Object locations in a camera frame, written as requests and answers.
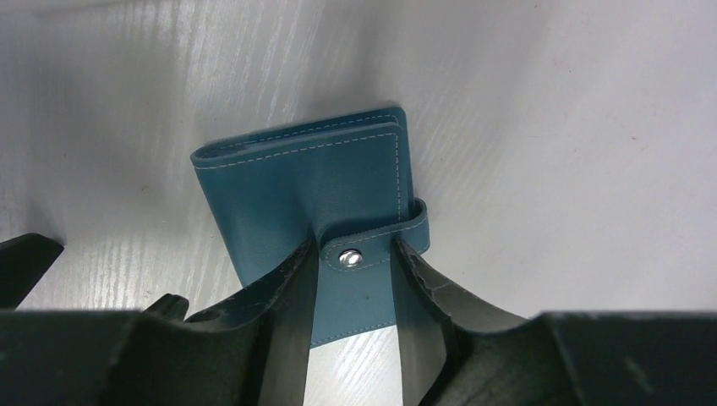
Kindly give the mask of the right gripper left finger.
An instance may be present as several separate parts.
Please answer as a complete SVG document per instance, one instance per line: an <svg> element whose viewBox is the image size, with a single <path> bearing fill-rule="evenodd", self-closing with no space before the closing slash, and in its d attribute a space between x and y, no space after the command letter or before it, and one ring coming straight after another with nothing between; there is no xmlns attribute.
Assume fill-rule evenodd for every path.
<svg viewBox="0 0 717 406"><path fill-rule="evenodd" d="M319 271L307 239L272 271L189 315L166 294L144 311L4 311L4 405L300 405Z"/></svg>

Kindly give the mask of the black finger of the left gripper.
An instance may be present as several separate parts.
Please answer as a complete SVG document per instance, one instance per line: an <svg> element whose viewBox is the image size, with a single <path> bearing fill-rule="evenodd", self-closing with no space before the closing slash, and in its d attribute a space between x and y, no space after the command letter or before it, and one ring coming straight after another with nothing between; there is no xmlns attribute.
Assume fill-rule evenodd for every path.
<svg viewBox="0 0 717 406"><path fill-rule="evenodd" d="M38 233L1 243L1 309L16 309L42 279L64 247Z"/></svg>

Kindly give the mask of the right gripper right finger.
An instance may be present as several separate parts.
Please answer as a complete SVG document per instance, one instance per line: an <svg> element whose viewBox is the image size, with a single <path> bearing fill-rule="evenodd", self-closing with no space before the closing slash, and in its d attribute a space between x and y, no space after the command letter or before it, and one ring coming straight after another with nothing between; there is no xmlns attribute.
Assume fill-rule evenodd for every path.
<svg viewBox="0 0 717 406"><path fill-rule="evenodd" d="M716 315L547 311L522 318L391 244L406 405L713 405Z"/></svg>

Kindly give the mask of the blue leather card holder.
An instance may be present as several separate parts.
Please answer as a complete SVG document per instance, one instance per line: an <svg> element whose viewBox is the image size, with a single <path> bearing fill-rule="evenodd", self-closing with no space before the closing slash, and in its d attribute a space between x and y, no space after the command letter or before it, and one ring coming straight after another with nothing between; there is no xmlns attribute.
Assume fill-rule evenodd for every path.
<svg viewBox="0 0 717 406"><path fill-rule="evenodd" d="M190 160L243 285L316 239L313 347L395 324L391 242L430 247L401 107L217 140Z"/></svg>

